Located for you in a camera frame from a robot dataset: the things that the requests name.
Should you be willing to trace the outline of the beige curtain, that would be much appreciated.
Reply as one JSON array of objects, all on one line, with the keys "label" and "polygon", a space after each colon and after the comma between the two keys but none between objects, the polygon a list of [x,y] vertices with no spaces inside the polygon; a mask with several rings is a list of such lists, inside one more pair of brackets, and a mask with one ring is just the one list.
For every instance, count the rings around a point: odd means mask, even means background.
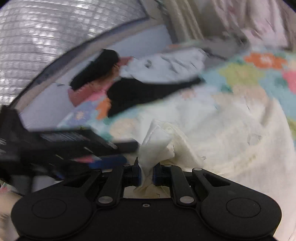
[{"label": "beige curtain", "polygon": [[204,40],[196,1],[159,1],[174,43]]}]

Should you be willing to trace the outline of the silver quilted window cover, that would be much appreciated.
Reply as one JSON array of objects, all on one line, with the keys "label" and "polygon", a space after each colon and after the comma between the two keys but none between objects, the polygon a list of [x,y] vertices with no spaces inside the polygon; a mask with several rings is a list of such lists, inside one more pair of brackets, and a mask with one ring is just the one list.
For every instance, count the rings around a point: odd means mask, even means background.
[{"label": "silver quilted window cover", "polygon": [[147,18],[141,1],[8,1],[1,8],[1,104],[70,49]]}]

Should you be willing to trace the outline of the pink bear print blanket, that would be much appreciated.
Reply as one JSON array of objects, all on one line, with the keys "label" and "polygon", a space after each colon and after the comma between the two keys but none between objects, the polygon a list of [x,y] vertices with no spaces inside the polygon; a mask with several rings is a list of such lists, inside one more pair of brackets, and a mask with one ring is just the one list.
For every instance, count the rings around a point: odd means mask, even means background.
[{"label": "pink bear print blanket", "polygon": [[227,32],[252,45],[295,51],[295,11],[284,1],[211,1]]}]

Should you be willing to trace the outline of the light grey sweatshirt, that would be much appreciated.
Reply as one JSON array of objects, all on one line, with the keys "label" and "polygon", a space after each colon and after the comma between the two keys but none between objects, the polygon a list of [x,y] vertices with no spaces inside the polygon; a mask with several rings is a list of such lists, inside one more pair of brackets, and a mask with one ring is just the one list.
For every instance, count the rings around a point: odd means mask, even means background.
[{"label": "light grey sweatshirt", "polygon": [[120,68],[119,76],[143,83],[178,83],[189,81],[204,69],[206,54],[198,48],[133,58]]}]

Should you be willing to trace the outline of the black garment on bed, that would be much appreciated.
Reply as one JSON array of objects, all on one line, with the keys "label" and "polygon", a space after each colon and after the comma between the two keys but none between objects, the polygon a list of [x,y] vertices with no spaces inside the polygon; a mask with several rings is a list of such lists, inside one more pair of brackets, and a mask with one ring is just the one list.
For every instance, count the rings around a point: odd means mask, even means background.
[{"label": "black garment on bed", "polygon": [[107,90],[107,97],[110,100],[107,116],[110,118],[136,105],[163,99],[179,90],[202,83],[204,80],[199,77],[170,84],[142,83],[134,78],[121,78]]}]

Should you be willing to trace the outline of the cream bow print garment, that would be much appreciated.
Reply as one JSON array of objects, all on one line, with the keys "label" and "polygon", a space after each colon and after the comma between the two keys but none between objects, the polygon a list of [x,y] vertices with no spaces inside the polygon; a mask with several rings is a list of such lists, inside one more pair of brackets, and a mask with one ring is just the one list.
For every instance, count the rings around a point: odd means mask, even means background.
[{"label": "cream bow print garment", "polygon": [[141,145],[143,180],[139,187],[129,188],[126,197],[169,196],[168,188],[152,184],[157,163],[184,171],[202,168],[272,197],[282,210],[275,237],[295,240],[295,148],[277,100],[175,95],[140,107],[133,118],[116,120],[110,134]]}]

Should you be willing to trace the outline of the grey t-shirt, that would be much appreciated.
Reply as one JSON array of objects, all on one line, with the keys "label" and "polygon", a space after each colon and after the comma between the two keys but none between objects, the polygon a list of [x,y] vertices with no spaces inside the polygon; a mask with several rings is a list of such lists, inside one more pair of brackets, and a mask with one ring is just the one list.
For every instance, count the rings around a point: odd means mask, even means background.
[{"label": "grey t-shirt", "polygon": [[236,34],[214,36],[204,40],[189,40],[187,42],[175,43],[165,48],[165,52],[187,50],[190,48],[201,49],[207,56],[227,60],[245,50],[250,43],[245,36]]}]

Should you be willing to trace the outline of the black folded garment on suitcase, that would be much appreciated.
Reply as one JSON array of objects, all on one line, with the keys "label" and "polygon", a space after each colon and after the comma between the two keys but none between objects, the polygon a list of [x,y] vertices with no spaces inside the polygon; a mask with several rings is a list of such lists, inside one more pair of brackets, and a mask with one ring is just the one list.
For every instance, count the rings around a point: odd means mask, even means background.
[{"label": "black folded garment on suitcase", "polygon": [[119,55],[116,51],[103,49],[95,60],[91,61],[72,79],[70,83],[71,88],[78,90],[84,85],[104,77],[118,61]]}]

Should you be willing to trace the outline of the floral quilted bedspread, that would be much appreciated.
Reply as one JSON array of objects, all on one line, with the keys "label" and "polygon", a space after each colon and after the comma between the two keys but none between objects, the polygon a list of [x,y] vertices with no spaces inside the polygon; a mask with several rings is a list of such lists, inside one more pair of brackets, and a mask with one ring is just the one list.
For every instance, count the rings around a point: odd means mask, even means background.
[{"label": "floral quilted bedspread", "polygon": [[106,92],[86,98],[59,128],[92,128],[106,140],[144,137],[153,120],[171,123],[189,142],[217,128],[218,113],[243,116],[260,136],[280,135],[295,142],[295,54],[246,52],[205,70],[202,85],[179,90],[147,104],[137,104],[112,117]]}]

